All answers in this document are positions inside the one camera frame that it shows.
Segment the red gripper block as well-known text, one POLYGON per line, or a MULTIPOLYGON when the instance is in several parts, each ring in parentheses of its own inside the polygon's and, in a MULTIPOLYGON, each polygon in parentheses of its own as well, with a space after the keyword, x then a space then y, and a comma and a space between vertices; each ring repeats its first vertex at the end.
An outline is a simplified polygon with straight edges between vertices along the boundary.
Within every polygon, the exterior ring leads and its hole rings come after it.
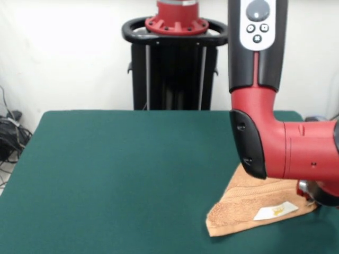
POLYGON ((303 197, 308 202, 308 204, 314 204, 315 203, 315 200, 309 194, 307 182, 297 182, 296 193, 297 193, 297 195, 303 197))

